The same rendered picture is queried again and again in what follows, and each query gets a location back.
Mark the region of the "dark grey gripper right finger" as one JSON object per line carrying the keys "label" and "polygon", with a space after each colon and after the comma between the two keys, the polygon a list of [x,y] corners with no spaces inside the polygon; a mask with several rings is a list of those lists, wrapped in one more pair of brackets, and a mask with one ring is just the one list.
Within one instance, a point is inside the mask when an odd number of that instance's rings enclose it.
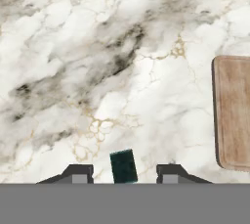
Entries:
{"label": "dark grey gripper right finger", "polygon": [[180,164],[157,164],[157,184],[209,184],[209,181],[197,176],[188,174]]}

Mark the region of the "dark green sponge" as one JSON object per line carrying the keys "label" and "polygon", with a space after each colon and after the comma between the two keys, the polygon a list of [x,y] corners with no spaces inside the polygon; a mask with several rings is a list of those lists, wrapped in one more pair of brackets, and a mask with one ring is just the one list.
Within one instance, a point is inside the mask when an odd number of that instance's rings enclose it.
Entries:
{"label": "dark green sponge", "polygon": [[109,155],[113,181],[115,184],[135,183],[138,174],[132,150],[124,150]]}

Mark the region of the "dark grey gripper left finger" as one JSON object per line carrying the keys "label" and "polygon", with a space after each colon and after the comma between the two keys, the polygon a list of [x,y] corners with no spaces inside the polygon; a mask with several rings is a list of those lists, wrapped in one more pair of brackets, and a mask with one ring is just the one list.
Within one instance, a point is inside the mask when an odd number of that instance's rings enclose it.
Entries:
{"label": "dark grey gripper left finger", "polygon": [[93,184],[92,164],[70,164],[62,174],[40,181],[40,184]]}

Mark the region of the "wooden cutting board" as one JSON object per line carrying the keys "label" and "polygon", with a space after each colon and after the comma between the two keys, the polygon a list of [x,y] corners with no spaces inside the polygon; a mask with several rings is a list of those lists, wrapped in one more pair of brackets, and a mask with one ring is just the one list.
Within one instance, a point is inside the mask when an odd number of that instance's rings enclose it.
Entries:
{"label": "wooden cutting board", "polygon": [[217,163],[250,172],[250,57],[215,57],[212,88]]}

